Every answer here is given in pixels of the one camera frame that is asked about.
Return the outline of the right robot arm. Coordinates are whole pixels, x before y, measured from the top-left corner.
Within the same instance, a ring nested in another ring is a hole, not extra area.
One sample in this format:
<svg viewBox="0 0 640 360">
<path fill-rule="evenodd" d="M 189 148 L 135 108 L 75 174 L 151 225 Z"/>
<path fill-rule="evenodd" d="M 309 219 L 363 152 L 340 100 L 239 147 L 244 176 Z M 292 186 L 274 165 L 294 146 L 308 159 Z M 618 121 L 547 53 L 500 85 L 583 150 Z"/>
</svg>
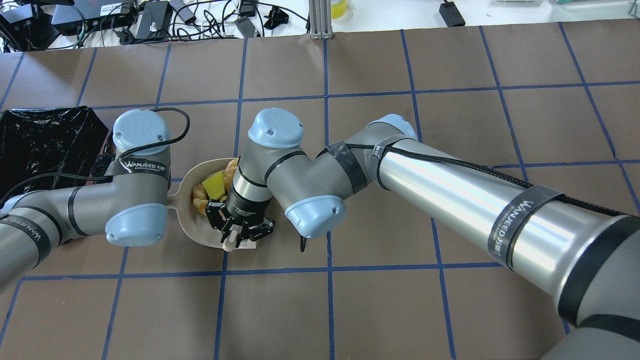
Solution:
<svg viewBox="0 0 640 360">
<path fill-rule="evenodd" d="M 546 360 L 639 358 L 639 218 L 462 161 L 418 141 L 402 116 L 372 121 L 311 159 L 292 112 L 266 108 L 247 133 L 224 202 L 205 212 L 227 251 L 274 230 L 272 199 L 302 239 L 326 235 L 345 200 L 375 183 L 551 295 L 574 327 Z"/>
</svg>

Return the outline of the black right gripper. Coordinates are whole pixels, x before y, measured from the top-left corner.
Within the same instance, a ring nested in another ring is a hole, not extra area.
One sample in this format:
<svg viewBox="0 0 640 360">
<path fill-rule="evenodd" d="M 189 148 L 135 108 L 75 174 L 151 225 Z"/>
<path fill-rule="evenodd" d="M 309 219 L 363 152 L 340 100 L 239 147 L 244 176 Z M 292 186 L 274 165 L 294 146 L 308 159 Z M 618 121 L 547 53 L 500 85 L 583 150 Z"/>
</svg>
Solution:
<svg viewBox="0 0 640 360">
<path fill-rule="evenodd" d="M 253 202 L 229 197 L 225 202 L 209 201 L 206 218 L 211 228 L 221 233 L 222 242 L 229 236 L 257 242 L 274 232 L 275 220 L 266 216 L 271 200 Z"/>
</svg>

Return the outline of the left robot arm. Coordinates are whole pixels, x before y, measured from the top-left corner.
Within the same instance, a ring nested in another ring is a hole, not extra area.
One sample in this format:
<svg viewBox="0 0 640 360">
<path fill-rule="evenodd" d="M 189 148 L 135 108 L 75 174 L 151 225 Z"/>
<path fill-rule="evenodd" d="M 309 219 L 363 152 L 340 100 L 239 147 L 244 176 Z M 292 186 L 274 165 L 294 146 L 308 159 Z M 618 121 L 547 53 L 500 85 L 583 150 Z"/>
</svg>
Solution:
<svg viewBox="0 0 640 360">
<path fill-rule="evenodd" d="M 105 235 L 115 246 L 143 247 L 165 235 L 170 131 L 159 110 L 133 109 L 113 126 L 110 182 L 36 190 L 2 199 L 1 290 L 43 263 L 62 243 Z"/>
</svg>

